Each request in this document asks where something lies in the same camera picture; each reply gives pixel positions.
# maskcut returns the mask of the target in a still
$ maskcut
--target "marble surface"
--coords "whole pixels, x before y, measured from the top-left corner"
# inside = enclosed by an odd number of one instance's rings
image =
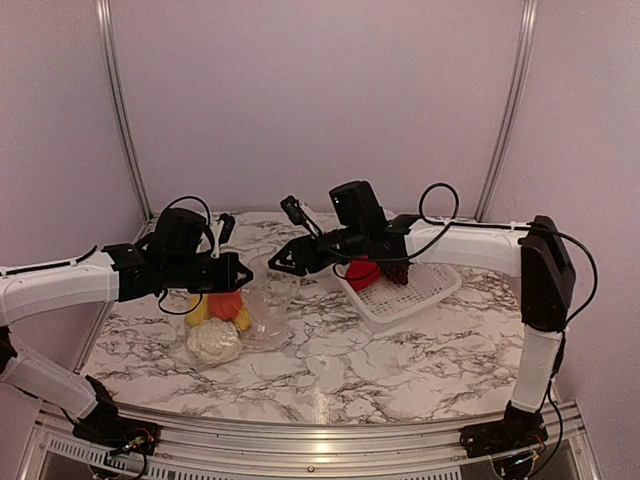
[[[279,213],[236,218],[231,247],[244,261],[305,233]],[[335,225],[329,215],[320,219]],[[83,373],[121,403],[228,419],[386,423],[500,411],[522,349],[519,309],[501,275],[458,271],[456,293],[375,335],[344,293],[303,280],[278,351],[243,352],[205,370],[189,364],[182,317],[159,312],[154,297],[118,304]]]

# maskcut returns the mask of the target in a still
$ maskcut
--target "plastic container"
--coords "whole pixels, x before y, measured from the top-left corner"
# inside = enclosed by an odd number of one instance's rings
[[[462,285],[458,272],[448,265],[436,263],[411,265],[406,286],[396,285],[381,276],[356,292],[349,282],[337,279],[364,323],[374,333],[384,332],[419,315]]]

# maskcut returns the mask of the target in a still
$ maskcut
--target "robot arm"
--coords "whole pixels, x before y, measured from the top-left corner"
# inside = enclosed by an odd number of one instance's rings
[[[285,245],[269,261],[270,268],[303,276],[366,256],[390,280],[405,285],[410,261],[485,268],[519,278],[525,334],[513,396],[503,420],[465,427],[461,443],[469,457],[477,457],[546,440],[540,408],[562,358],[575,283],[569,255],[552,234],[557,231],[553,221],[538,216],[535,228],[515,223],[447,226],[417,215],[387,221],[367,182],[342,185],[330,196],[344,228],[327,233],[319,232],[295,198],[281,202],[292,223],[305,226],[310,235]]]
[[[225,221],[216,239],[202,216],[168,208],[155,231],[136,244],[107,246],[77,260],[0,269],[0,382],[60,406],[76,422],[74,435],[86,440],[123,448],[138,438],[140,428],[155,432],[155,425],[118,416],[100,382],[73,374],[30,349],[11,335],[9,326],[41,312],[159,296],[168,288],[193,294],[237,290],[253,278],[237,253],[214,257],[211,251],[197,252],[203,234],[212,249],[229,239],[233,218],[221,219]],[[153,442],[143,448],[152,453]]]

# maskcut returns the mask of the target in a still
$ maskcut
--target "plastic bag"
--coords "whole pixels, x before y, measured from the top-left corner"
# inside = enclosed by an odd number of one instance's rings
[[[277,350],[290,338],[286,311],[298,293],[297,277],[267,267],[271,254],[249,262],[254,279],[240,292],[205,295],[190,300],[185,315],[185,347],[195,368],[230,362],[241,351]]]

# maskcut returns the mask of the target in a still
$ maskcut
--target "pink wall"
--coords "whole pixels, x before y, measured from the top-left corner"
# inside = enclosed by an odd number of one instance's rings
[[[577,398],[605,479],[640,469],[640,7],[541,2],[531,72],[490,220],[554,217],[599,265],[559,385]],[[575,302],[590,286],[578,251]]]
[[[434,181],[471,215],[515,58],[522,2],[113,2],[151,203],[191,191],[273,210],[369,179],[415,211]],[[450,211],[445,195],[430,211]]]
[[[54,260],[132,239],[141,219],[94,3],[1,0],[0,12],[0,264]],[[13,331],[69,366],[96,312],[91,305],[60,311]],[[9,479],[37,402],[3,385],[0,405],[0,476]]]

